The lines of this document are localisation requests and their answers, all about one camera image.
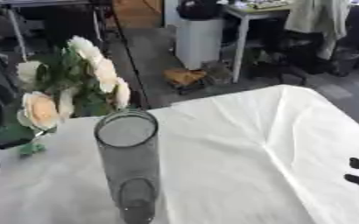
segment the peach rose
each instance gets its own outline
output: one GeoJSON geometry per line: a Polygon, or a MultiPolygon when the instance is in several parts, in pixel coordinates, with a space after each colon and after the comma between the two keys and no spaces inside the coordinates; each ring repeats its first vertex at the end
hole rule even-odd
{"type": "Polygon", "coordinates": [[[23,116],[33,126],[41,130],[49,130],[56,127],[60,120],[53,99],[40,92],[25,94],[23,96],[23,107],[23,116]]]}

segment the table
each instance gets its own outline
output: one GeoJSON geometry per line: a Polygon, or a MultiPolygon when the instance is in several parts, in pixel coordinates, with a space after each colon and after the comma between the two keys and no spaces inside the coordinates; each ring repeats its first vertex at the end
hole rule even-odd
{"type": "Polygon", "coordinates": [[[266,18],[283,18],[286,17],[290,11],[291,5],[255,10],[250,8],[239,8],[235,5],[226,5],[225,11],[237,18],[241,19],[239,26],[238,43],[236,45],[236,56],[233,67],[233,82],[237,83],[241,72],[241,65],[243,63],[243,51],[246,46],[246,37],[249,30],[250,20],[266,19],[266,18]]]}
{"type": "MultiPolygon", "coordinates": [[[[0,0],[0,7],[5,7],[8,11],[8,17],[12,23],[13,30],[20,46],[22,59],[27,61],[28,52],[25,47],[25,39],[18,26],[14,8],[41,7],[41,6],[61,6],[61,5],[80,5],[91,4],[89,0],[0,0]]],[[[102,42],[101,33],[96,11],[93,10],[94,29],[96,38],[102,42]]]]}
{"type": "MultiPolygon", "coordinates": [[[[359,124],[313,90],[276,86],[151,110],[164,202],[153,223],[359,223],[359,124]]],[[[121,223],[93,138],[67,121],[47,152],[0,151],[0,224],[121,223]]]]}

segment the white rose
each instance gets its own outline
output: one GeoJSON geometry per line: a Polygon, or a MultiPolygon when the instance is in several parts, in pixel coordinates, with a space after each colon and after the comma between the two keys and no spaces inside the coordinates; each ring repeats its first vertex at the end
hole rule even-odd
{"type": "Polygon", "coordinates": [[[116,69],[113,62],[103,59],[94,70],[96,79],[99,80],[99,87],[103,93],[111,93],[117,84],[116,69]]]}
{"type": "Polygon", "coordinates": [[[117,91],[116,91],[116,107],[118,109],[124,109],[129,104],[130,99],[130,89],[126,81],[121,77],[117,78],[117,91]]]}
{"type": "Polygon", "coordinates": [[[83,59],[88,60],[93,68],[104,59],[99,48],[85,38],[74,36],[69,40],[68,45],[73,47],[83,59]]]}
{"type": "Polygon", "coordinates": [[[39,129],[52,129],[57,126],[60,120],[52,98],[40,92],[25,94],[23,96],[23,107],[25,118],[39,129]]]}
{"type": "Polygon", "coordinates": [[[62,121],[68,119],[74,113],[73,100],[77,92],[78,89],[76,87],[71,87],[61,92],[59,112],[62,121]]]}
{"type": "Polygon", "coordinates": [[[25,84],[33,85],[37,77],[37,69],[41,64],[36,60],[18,64],[18,78],[25,84]]]}

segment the white cloth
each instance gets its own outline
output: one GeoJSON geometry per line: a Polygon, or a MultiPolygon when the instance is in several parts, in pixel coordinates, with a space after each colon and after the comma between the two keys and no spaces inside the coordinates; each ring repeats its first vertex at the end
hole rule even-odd
{"type": "MultiPolygon", "coordinates": [[[[313,90],[278,86],[181,102],[159,121],[165,207],[153,223],[359,224],[359,125],[313,90]]],[[[1,151],[0,224],[107,224],[118,216],[96,119],[68,121],[48,151],[1,151]]]]}
{"type": "Polygon", "coordinates": [[[319,56],[329,60],[336,41],[346,36],[349,0],[295,0],[285,28],[289,31],[322,32],[325,43],[319,56]]]}

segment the cable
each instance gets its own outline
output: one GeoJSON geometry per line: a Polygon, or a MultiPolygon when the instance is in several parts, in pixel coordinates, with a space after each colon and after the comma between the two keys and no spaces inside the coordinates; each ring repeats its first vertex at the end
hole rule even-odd
{"type": "Polygon", "coordinates": [[[150,8],[151,11],[153,11],[153,13],[160,15],[160,12],[159,12],[158,10],[156,10],[154,7],[152,7],[152,6],[147,2],[147,0],[142,0],[142,1],[143,1],[143,3],[144,3],[148,8],[150,8]]]}
{"type": "Polygon", "coordinates": [[[120,36],[121,41],[123,42],[123,46],[125,47],[126,54],[128,55],[130,64],[131,64],[132,69],[133,69],[133,73],[136,76],[138,85],[140,86],[141,91],[143,93],[143,96],[145,98],[145,103],[147,104],[147,108],[150,109],[151,104],[150,104],[150,102],[148,100],[148,97],[147,97],[147,94],[145,92],[143,82],[141,81],[140,72],[138,71],[138,69],[136,67],[136,64],[135,64],[135,60],[134,60],[134,58],[133,58],[133,56],[131,54],[131,51],[130,51],[130,48],[129,48],[129,45],[128,45],[128,39],[123,34],[123,27],[121,26],[120,21],[118,19],[118,16],[116,14],[116,10],[114,9],[114,4],[111,5],[110,10],[111,10],[111,13],[113,14],[113,18],[114,18],[114,22],[116,23],[118,34],[120,36]]]}

